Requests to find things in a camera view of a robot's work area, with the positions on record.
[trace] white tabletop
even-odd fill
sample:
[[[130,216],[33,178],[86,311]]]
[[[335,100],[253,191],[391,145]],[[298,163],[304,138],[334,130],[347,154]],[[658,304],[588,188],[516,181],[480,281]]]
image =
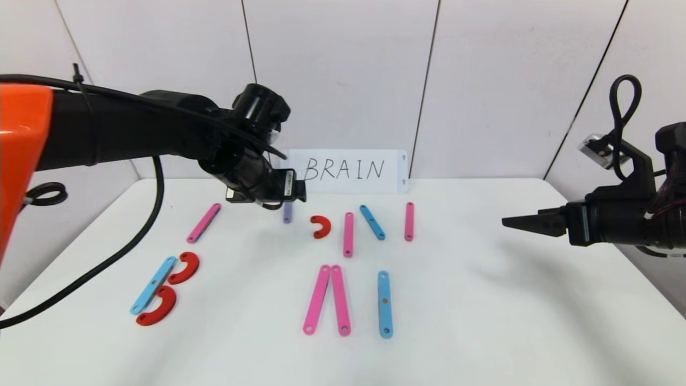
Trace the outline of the white tabletop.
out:
[[[154,181],[134,184],[4,317],[53,295],[127,242]],[[280,212],[224,206],[185,238],[223,185],[168,180],[162,212],[128,256],[47,312],[0,332],[3,385],[684,385],[686,321],[611,245],[571,247],[507,229],[503,216],[565,203],[534,179],[417,180],[407,195],[313,195]],[[405,203],[415,239],[403,239]],[[378,241],[359,214],[369,206]],[[355,255],[342,224],[355,213]],[[312,215],[333,230],[315,240]],[[200,269],[178,302],[141,327],[129,308],[170,255]],[[336,330],[331,290],[302,332],[321,264],[343,268],[352,333]],[[394,336],[378,329],[377,273],[390,273]]]

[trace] orange robot part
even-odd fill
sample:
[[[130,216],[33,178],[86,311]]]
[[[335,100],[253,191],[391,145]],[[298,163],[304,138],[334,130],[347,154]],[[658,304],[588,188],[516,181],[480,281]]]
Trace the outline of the orange robot part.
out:
[[[52,89],[0,84],[0,265],[50,129]]]

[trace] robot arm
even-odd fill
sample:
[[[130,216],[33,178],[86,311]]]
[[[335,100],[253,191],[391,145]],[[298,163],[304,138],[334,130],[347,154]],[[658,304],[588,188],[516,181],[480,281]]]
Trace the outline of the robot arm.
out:
[[[0,262],[38,170],[179,155],[198,160],[225,183],[233,193],[229,202],[273,210],[306,201],[305,182],[296,180],[295,170],[274,169],[262,155],[285,158],[270,144],[290,114],[283,98],[266,87],[249,84],[229,110],[200,95],[132,95],[85,85],[78,69],[75,80],[0,76]]]
[[[635,99],[625,117],[619,115],[616,103],[622,80],[630,80],[635,87]],[[583,247],[597,242],[635,245],[642,252],[659,257],[666,254],[646,247],[686,247],[686,122],[665,126],[655,135],[657,150],[665,157],[667,175],[656,191],[654,177],[662,172],[653,172],[650,157],[622,140],[624,124],[639,98],[638,79],[618,78],[610,97],[615,129],[603,137],[587,138],[580,147],[601,166],[613,168],[622,179],[619,185],[598,187],[584,200],[541,209],[532,216],[503,218],[503,225],[554,237],[568,233],[570,244]],[[619,166],[629,159],[633,172],[624,177]]]

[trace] sign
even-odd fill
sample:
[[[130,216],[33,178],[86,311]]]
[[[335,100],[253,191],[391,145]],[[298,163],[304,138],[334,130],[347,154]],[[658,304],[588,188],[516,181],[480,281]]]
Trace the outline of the sign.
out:
[[[404,150],[299,150],[279,168],[292,168],[308,193],[400,194],[409,188]]]

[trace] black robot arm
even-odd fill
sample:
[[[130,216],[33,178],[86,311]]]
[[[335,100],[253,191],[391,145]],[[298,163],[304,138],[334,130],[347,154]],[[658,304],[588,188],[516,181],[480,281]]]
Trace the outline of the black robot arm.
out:
[[[4,82],[36,83],[33,76],[0,76]],[[42,78],[46,84],[49,78]],[[258,202],[278,209],[307,200],[305,182],[293,169],[274,169],[265,151],[284,157],[270,144],[290,114],[284,99],[249,84],[231,110],[210,99],[173,91],[131,95],[75,83],[55,90],[49,135],[36,170],[159,155],[198,160],[229,188],[227,201]]]
[[[615,81],[611,101],[616,98],[616,87],[628,77],[631,76]],[[569,234],[570,244],[584,247],[597,242],[635,245],[652,256],[666,255],[646,247],[686,247],[686,122],[665,126],[655,135],[657,150],[665,157],[667,174],[656,191],[654,176],[662,172],[654,173],[650,157],[621,139],[628,120],[617,123],[614,106],[615,129],[603,137],[590,137],[583,143],[582,151],[592,153],[606,168],[615,168],[615,174],[623,181],[619,185],[600,186],[583,200],[559,208],[542,209],[532,216],[503,218],[504,226],[546,236]],[[624,177],[616,169],[628,159],[633,162],[633,171]]]

